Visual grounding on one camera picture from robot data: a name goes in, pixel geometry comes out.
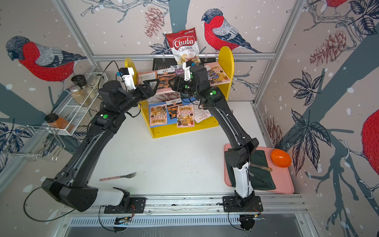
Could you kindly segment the marigold seed bag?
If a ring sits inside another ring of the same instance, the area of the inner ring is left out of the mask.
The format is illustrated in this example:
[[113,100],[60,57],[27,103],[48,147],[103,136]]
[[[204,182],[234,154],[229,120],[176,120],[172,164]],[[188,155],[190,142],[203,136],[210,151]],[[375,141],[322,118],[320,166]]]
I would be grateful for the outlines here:
[[166,101],[167,111],[170,119],[177,118],[178,107],[182,106],[182,100],[180,98]]
[[169,81],[176,77],[175,68],[157,70],[157,79],[159,80],[158,89],[170,88]]

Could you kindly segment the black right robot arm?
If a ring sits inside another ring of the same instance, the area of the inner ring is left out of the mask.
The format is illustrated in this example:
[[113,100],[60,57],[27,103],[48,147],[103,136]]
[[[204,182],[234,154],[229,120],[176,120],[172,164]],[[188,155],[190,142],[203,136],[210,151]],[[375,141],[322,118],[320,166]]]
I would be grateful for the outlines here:
[[223,92],[212,87],[204,65],[193,62],[183,64],[184,76],[171,81],[172,89],[194,97],[204,110],[208,110],[225,132],[231,148],[225,152],[225,161],[233,168],[235,176],[235,202],[247,207],[254,199],[254,189],[249,178],[250,157],[259,145],[251,138],[233,115]]

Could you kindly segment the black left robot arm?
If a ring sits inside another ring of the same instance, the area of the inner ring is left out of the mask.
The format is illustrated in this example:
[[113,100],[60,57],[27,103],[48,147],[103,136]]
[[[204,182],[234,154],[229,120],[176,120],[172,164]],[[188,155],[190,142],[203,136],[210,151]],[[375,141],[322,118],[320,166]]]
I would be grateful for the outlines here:
[[100,189],[88,182],[97,161],[126,119],[126,113],[141,101],[154,96],[158,80],[148,80],[126,91],[119,81],[108,81],[98,90],[102,109],[90,122],[86,137],[55,178],[47,178],[42,189],[53,199],[79,212],[93,206],[115,206],[122,211],[131,207],[130,193],[121,188]]

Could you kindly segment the orange back-side seed bag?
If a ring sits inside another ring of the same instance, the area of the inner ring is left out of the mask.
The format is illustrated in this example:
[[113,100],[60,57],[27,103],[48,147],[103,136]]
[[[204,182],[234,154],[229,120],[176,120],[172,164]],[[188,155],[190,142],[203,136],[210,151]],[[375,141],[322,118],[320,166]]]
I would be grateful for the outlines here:
[[144,81],[155,80],[157,78],[157,71],[138,72],[137,83],[143,85]]

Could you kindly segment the large shop seed bag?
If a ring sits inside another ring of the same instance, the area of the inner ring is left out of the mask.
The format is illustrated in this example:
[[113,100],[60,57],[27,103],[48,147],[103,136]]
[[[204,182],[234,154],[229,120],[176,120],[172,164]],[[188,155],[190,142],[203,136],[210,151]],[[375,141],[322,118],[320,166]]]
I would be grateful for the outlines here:
[[157,125],[167,125],[166,104],[150,107],[149,125],[150,127],[157,126]]

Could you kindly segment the yellow wooden shelf unit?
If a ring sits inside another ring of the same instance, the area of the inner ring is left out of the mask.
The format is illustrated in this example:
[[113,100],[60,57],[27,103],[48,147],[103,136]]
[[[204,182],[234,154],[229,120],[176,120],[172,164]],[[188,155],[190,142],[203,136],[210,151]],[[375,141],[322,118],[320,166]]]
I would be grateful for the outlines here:
[[[235,72],[235,60],[229,47],[222,47],[218,63],[230,78],[228,83],[218,85],[228,100]],[[153,139],[219,126],[218,121],[207,110],[200,109],[194,104],[193,98],[190,102],[180,101],[171,104],[169,102],[149,104],[145,100],[141,102],[141,106],[142,116]]]

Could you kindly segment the pink shop seed bag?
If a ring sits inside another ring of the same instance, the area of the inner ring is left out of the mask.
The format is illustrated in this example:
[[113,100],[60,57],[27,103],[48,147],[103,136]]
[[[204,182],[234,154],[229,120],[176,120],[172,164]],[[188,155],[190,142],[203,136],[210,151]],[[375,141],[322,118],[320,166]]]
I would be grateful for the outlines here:
[[194,127],[194,108],[193,105],[183,105],[178,107],[177,127]]

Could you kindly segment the white text seed bag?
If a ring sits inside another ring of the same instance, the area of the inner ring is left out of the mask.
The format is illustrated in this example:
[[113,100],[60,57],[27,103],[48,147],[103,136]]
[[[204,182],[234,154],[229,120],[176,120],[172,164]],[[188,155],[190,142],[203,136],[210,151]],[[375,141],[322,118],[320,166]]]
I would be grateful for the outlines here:
[[208,110],[202,109],[199,105],[194,105],[194,120],[196,123],[200,123],[211,116],[212,115]]

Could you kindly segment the red Chuba chips bag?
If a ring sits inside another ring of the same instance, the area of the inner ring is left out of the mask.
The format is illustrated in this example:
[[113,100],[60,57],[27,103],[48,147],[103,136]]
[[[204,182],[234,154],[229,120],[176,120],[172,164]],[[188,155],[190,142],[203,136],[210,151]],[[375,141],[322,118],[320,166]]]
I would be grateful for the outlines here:
[[195,28],[166,35],[172,54],[178,65],[192,61],[200,63]]

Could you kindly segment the black lid spice jar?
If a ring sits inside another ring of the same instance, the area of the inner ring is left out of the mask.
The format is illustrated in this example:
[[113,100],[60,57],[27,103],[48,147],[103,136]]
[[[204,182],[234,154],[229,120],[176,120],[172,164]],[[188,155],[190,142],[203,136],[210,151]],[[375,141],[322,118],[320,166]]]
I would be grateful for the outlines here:
[[75,75],[71,78],[71,81],[75,85],[81,87],[87,93],[90,100],[96,97],[95,91],[91,86],[89,86],[84,75]]

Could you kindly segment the beige spice jar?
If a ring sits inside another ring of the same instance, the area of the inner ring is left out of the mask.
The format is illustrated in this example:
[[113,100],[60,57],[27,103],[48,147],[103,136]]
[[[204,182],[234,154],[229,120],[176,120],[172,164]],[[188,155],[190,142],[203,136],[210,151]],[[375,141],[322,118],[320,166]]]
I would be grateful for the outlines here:
[[72,98],[78,105],[83,107],[88,107],[91,104],[91,101],[88,97],[88,94],[80,86],[74,85],[69,88]]

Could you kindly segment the orange spice jar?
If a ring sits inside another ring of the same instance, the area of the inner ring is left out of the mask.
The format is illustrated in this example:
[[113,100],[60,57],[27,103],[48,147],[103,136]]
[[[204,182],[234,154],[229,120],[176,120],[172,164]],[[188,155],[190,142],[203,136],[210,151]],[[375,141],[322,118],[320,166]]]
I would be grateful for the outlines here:
[[51,125],[52,127],[59,128],[59,129],[66,129],[69,125],[69,123],[56,113],[50,113],[45,116],[44,120]]

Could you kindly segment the orange bowl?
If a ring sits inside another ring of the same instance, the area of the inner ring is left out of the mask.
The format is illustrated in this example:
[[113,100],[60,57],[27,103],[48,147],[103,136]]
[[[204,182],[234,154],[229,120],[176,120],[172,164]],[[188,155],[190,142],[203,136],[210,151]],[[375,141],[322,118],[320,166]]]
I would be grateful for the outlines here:
[[290,155],[280,149],[274,149],[270,157],[272,162],[278,167],[288,168],[292,164]]

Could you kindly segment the dark green cloth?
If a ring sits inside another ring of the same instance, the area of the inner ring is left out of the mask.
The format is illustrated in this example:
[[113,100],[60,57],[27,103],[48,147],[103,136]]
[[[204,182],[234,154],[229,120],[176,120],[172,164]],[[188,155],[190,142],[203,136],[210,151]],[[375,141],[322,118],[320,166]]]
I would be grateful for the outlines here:
[[[250,157],[250,163],[268,167],[265,152],[263,150],[256,150]],[[226,163],[226,169],[226,177],[229,179],[229,186],[235,187],[236,181],[233,167]],[[276,189],[271,172],[252,166],[249,168],[249,171],[254,175],[254,177],[250,178],[250,181],[255,190],[267,191]]]

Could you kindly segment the colourful handled spoon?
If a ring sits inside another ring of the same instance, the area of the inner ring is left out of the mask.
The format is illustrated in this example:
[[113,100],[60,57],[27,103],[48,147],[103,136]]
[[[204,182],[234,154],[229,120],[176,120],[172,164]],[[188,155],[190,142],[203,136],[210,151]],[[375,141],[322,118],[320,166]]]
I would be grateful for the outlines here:
[[255,164],[250,164],[251,167],[256,167],[256,168],[259,168],[259,169],[262,169],[262,170],[265,170],[265,171],[268,171],[268,172],[272,172],[273,169],[270,168],[270,167],[266,167],[266,166],[259,166],[259,165],[255,165]]

